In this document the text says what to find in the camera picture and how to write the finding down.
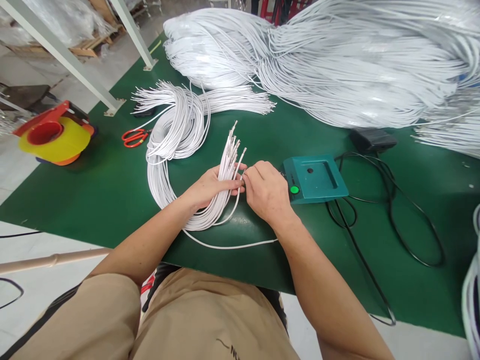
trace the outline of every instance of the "white cable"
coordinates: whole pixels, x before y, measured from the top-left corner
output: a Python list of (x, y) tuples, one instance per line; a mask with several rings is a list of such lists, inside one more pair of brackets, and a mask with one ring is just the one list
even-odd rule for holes
[(479, 214), (480, 204), (473, 212), (473, 227), (475, 228), (475, 232), (477, 234), (477, 251), (473, 256), (470, 267), (468, 268), (461, 291), (461, 314), (463, 319), (463, 327), (465, 329), (468, 347), (470, 348), (470, 354), (474, 360), (480, 359), (480, 334), (478, 332), (478, 326), (476, 322), (476, 313), (478, 314), (480, 312), (480, 308), (475, 308), (475, 298), (477, 297), (477, 299), (480, 299), (480, 288), (477, 289), (477, 293), (475, 293), (475, 285), (478, 283), (480, 275)]
[(209, 89), (251, 82), (329, 125), (403, 128), (480, 81), (479, 14), (473, 0), (322, 0), (274, 28), (201, 9), (165, 22), (165, 52)]
[(418, 143), (441, 147), (480, 159), (480, 89), (464, 88), (440, 109), (422, 116), (426, 123), (415, 128)]
[[(168, 105), (166, 109), (149, 120), (157, 120), (147, 144), (147, 177), (151, 194), (158, 206), (163, 209), (173, 202), (175, 195), (169, 179), (168, 161), (191, 156), (204, 143), (211, 121), (211, 113), (226, 110), (245, 110), (267, 114), (275, 106), (268, 94), (254, 93), (250, 86), (237, 86), (203, 92), (201, 95), (190, 89), (159, 82), (157, 88), (137, 89), (133, 100), (139, 102), (136, 112), (142, 112), (158, 105)], [(234, 180), (246, 149), (238, 157), (240, 141), (234, 136), (235, 124), (230, 130), (220, 161), (218, 180)], [(240, 189), (230, 214), (220, 220), (225, 206), (231, 197), (231, 190), (218, 193), (209, 205), (196, 212), (185, 225), (183, 231), (197, 243), (212, 249), (234, 250), (269, 244), (268, 240), (238, 246), (214, 246), (203, 243), (192, 236), (190, 231), (203, 231), (211, 226), (227, 222), (233, 215), (240, 197)]]

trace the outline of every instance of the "metal frame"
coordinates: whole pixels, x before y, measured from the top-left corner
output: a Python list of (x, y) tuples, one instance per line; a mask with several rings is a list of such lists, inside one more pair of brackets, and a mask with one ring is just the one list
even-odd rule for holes
[(0, 6), (108, 107), (105, 115), (117, 112), (125, 101), (115, 99), (22, 0), (0, 0)]
[(2, 97), (1, 94), (0, 94), (0, 103), (4, 103), (5, 105), (11, 107), (12, 109), (15, 109), (15, 110), (21, 112), (22, 114), (31, 115), (31, 114), (30, 114), (30, 111), (25, 110), (24, 108), (21, 108), (20, 106), (15, 105), (13, 102), (8, 101), (8, 100), (5, 99), (4, 97)]
[(140, 53), (143, 61), (145, 62), (145, 67), (143, 70), (151, 71), (155, 64), (158, 62), (157, 59), (153, 59), (150, 55), (149, 49), (145, 44), (144, 39), (140, 35), (140, 31), (135, 24), (134, 18), (130, 14), (127, 5), (125, 5), (124, 0), (110, 0), (111, 4), (115, 8), (117, 15), (120, 17), (123, 26), (125, 27), (128, 35), (130, 35), (133, 43), (136, 46), (136, 49)]

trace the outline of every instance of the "yellow tape roll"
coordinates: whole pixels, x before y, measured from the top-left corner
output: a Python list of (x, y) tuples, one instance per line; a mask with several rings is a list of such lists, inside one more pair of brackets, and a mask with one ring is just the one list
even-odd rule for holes
[(20, 137), (18, 147), (26, 153), (55, 163), (80, 154), (90, 142), (89, 132), (68, 117), (61, 117), (58, 122), (63, 126), (63, 132), (57, 138), (42, 145), (33, 145), (27, 140), (32, 131), (29, 130)]

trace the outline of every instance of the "red scissors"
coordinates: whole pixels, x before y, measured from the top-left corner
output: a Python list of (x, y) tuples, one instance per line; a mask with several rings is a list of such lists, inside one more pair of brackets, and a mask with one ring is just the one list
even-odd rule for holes
[(140, 145), (145, 141), (145, 139), (151, 132), (152, 130), (144, 130), (144, 129), (128, 130), (121, 137), (121, 139), (123, 140), (123, 145), (126, 148), (136, 148), (138, 145)]

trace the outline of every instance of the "orange tape dispenser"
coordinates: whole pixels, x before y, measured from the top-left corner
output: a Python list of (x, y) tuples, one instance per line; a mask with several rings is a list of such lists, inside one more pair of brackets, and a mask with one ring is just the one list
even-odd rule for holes
[(97, 134), (88, 115), (64, 101), (23, 124), (13, 132), (20, 137), (18, 147), (40, 162), (59, 166), (73, 163)]

